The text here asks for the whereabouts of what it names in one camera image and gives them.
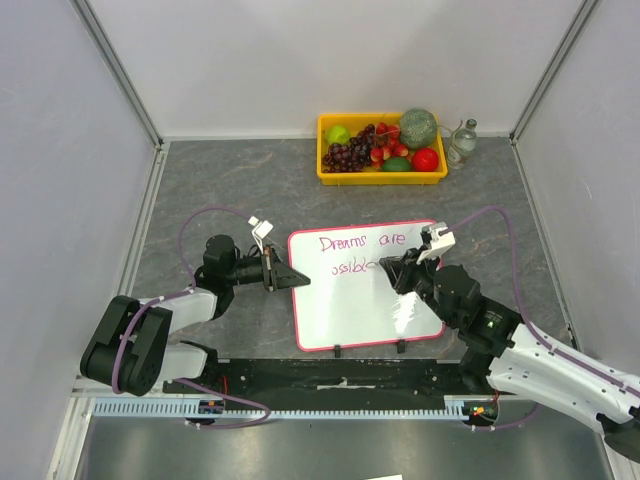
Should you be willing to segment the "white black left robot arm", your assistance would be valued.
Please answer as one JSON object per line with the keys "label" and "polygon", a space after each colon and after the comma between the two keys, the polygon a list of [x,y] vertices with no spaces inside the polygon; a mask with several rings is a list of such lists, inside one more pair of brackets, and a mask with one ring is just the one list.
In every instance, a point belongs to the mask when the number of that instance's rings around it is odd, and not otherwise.
{"label": "white black left robot arm", "polygon": [[118,295],[109,302],[81,357],[81,375],[116,394],[143,396],[156,382],[181,377],[196,392],[211,392],[220,371],[207,361],[207,349],[186,344],[168,354],[169,336],[220,318],[235,287],[258,283],[275,292],[308,286],[311,279],[284,263],[270,245],[243,255],[230,236],[209,238],[193,286],[153,299]]}

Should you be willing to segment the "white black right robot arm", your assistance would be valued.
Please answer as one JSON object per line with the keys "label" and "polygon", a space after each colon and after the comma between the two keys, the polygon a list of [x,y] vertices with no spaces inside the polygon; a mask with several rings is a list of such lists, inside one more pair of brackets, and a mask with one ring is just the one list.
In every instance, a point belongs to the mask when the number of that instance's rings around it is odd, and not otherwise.
{"label": "white black right robot arm", "polygon": [[543,332],[481,292],[460,265],[422,260],[419,250],[380,265],[399,295],[414,294],[467,350],[458,381],[467,392],[515,394],[600,434],[619,455],[639,459],[639,378],[605,365]]}

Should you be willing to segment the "pink framed whiteboard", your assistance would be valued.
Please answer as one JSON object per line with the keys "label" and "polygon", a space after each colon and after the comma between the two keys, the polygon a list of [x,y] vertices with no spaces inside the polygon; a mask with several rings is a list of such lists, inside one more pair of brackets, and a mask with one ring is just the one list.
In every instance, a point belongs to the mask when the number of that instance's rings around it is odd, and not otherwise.
{"label": "pink framed whiteboard", "polygon": [[293,289],[296,342],[305,352],[437,338],[445,326],[417,295],[399,295],[381,266],[422,244],[431,219],[300,230],[288,239],[289,264],[311,279]]}

